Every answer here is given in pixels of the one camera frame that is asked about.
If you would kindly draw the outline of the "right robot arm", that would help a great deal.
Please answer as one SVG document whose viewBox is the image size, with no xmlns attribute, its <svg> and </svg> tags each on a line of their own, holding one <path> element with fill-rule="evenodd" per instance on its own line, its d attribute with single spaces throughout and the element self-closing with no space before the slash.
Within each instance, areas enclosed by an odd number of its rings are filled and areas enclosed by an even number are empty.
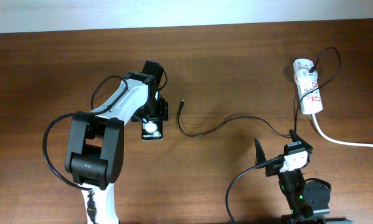
<svg viewBox="0 0 373 224">
<path fill-rule="evenodd" d="M 284 145 L 283 154 L 269 160 L 256 139 L 255 165 L 264 168 L 267 177 L 278 177 L 280 190 L 291 211 L 281 217 L 283 223 L 326 223 L 331 184 L 318 178 L 304 178 L 301 170 L 310 163 L 313 147 L 292 129 L 290 136 L 292 142 Z"/>
</svg>

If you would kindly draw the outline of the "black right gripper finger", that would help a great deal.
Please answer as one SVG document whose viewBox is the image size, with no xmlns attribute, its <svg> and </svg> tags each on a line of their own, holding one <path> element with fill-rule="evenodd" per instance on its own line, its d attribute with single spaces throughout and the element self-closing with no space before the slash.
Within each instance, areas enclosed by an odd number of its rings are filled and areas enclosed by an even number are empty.
<svg viewBox="0 0 373 224">
<path fill-rule="evenodd" d="M 304 139 L 299 137 L 294 129 L 289 130 L 289 134 L 293 142 L 299 141 L 308 152 L 311 152 L 313 150 L 313 147 Z"/>
<path fill-rule="evenodd" d="M 255 166 L 257 169 L 261 169 L 267 160 L 262 145 L 257 138 L 255 138 L 255 156 Z"/>
</svg>

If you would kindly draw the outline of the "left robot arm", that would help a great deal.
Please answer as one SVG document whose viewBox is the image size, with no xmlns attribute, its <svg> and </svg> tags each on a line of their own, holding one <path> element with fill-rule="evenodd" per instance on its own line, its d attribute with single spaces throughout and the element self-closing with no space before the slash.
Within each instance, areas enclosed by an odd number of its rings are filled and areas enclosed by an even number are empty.
<svg viewBox="0 0 373 224">
<path fill-rule="evenodd" d="M 124 159 L 127 122 L 142 124 L 142 138 L 163 138 L 168 103 L 160 95 L 163 67 L 146 61 L 141 72 L 128 72 L 119 88 L 101 106 L 72 118 L 65 170 L 78 187 L 88 223 L 119 223 L 115 211 L 114 183 Z"/>
</svg>

